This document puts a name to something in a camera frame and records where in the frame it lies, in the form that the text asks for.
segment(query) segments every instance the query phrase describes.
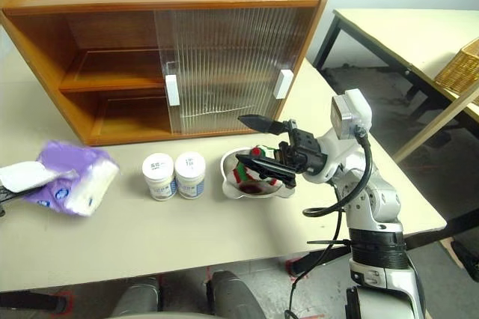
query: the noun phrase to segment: gray floor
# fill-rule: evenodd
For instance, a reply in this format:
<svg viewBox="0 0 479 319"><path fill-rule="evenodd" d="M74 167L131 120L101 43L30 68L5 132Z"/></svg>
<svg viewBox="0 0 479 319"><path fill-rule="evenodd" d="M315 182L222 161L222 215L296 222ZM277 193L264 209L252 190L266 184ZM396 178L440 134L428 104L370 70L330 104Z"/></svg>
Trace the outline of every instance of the gray floor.
<svg viewBox="0 0 479 319"><path fill-rule="evenodd" d="M416 121L409 115L424 100L419 94L408 102L410 84L384 70L341 68L330 70L329 79L338 92L359 87L373 107L374 136L394 153L437 113L428 112ZM403 163L424 196L446 218L453 218L479 205L479 141L465 130L442 131ZM461 240L478 250L479 231L471 230ZM434 319L477 318L478 283L461 270L438 243L410 252L426 291L427 308ZM292 279L284 271L286 258L224 264L165 273L159 276L165 293L165 309L207 312L204 283L215 270L232 270L253 291L268 318L283 318ZM352 282L347 257L321 266L298 284L294 311L301 318L344 318L345 290ZM131 280L50 288L73 296L73 310L62 318L105 318ZM1 319L50 318L34 312L6 312Z"/></svg>

